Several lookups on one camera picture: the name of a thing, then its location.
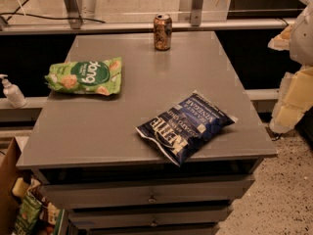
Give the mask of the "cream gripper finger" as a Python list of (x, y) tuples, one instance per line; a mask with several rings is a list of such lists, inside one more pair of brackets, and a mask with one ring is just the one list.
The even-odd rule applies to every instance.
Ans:
[(268, 47), (277, 51), (289, 51), (291, 30), (292, 25), (288, 25), (283, 31), (281, 31), (278, 35), (276, 35), (269, 41)]
[(296, 73), (286, 72), (269, 127), (276, 133), (294, 129), (304, 114), (313, 107), (313, 67), (302, 66)]

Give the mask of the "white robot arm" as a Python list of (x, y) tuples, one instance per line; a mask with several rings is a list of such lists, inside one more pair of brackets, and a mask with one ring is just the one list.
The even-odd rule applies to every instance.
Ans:
[(288, 50), (293, 61), (301, 64), (296, 73), (286, 72), (282, 78), (278, 102), (274, 106), (270, 129), (287, 133), (294, 129), (304, 114), (313, 107), (313, 3), (310, 3), (268, 47)]

